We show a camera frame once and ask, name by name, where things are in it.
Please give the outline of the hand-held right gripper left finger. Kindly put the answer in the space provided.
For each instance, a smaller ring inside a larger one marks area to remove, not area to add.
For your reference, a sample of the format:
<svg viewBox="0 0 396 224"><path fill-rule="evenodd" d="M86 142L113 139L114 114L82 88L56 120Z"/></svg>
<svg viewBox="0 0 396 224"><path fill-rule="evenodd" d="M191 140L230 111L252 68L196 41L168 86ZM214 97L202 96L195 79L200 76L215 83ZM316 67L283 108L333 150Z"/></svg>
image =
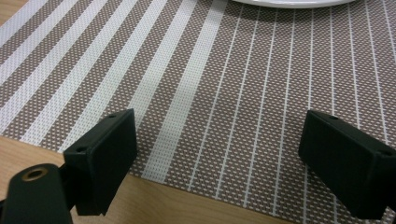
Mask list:
<svg viewBox="0 0 396 224"><path fill-rule="evenodd" d="M103 118L64 152L67 206L81 216L104 215L136 156L134 111Z"/></svg>

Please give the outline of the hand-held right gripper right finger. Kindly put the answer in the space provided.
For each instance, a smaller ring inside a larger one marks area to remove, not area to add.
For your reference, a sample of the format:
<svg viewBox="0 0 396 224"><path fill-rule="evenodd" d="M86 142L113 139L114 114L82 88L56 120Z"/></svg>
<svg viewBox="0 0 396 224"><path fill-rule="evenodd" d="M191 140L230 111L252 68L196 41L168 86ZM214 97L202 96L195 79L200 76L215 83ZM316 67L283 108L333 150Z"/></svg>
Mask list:
<svg viewBox="0 0 396 224"><path fill-rule="evenodd" d="M342 119L309 110L298 154L353 217L396 212L396 149Z"/></svg>

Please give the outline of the brown white striped woven placemat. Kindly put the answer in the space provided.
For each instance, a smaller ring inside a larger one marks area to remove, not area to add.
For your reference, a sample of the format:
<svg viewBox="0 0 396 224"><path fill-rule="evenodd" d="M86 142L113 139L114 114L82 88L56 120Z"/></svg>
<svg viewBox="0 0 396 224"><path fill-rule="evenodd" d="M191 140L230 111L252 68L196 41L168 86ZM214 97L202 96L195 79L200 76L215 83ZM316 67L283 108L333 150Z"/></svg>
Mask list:
<svg viewBox="0 0 396 224"><path fill-rule="evenodd" d="M29 0L0 26L1 135L60 152L126 108L135 175L301 224L370 224L298 146L315 109L396 148L396 0Z"/></svg>

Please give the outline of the white plate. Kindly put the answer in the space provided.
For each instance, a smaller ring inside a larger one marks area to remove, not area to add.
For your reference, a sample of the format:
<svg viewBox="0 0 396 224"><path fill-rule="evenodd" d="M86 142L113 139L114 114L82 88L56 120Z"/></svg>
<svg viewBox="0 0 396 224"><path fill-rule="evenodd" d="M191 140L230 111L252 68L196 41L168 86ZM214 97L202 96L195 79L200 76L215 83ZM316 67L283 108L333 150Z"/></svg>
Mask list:
<svg viewBox="0 0 396 224"><path fill-rule="evenodd" d="M355 0L234 0L235 2L259 7L276 8L318 8L339 6Z"/></svg>

